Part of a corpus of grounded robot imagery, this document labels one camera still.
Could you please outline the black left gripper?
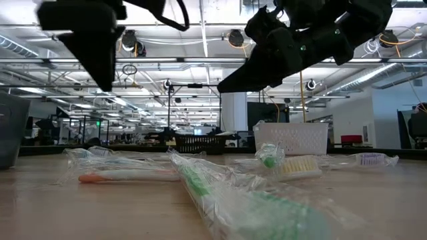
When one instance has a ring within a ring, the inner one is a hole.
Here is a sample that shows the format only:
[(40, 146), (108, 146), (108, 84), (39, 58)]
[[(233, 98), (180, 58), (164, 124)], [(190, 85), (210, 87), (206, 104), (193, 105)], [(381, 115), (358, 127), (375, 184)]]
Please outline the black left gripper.
[(58, 0), (39, 4), (36, 15), (46, 31), (70, 30), (58, 36), (97, 86), (110, 92), (115, 81), (116, 43), (125, 31), (117, 26), (127, 18), (118, 0)]

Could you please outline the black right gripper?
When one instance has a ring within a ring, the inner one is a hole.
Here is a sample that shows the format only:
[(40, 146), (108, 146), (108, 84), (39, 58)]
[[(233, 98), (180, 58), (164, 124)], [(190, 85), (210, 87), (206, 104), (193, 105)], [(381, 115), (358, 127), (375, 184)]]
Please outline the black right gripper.
[(220, 93), (261, 91), (281, 85), (282, 80), (327, 58), (341, 65), (354, 55), (344, 30), (337, 25), (321, 25), (295, 31), (284, 25), (268, 28), (269, 57), (252, 55), (241, 67), (221, 81)]

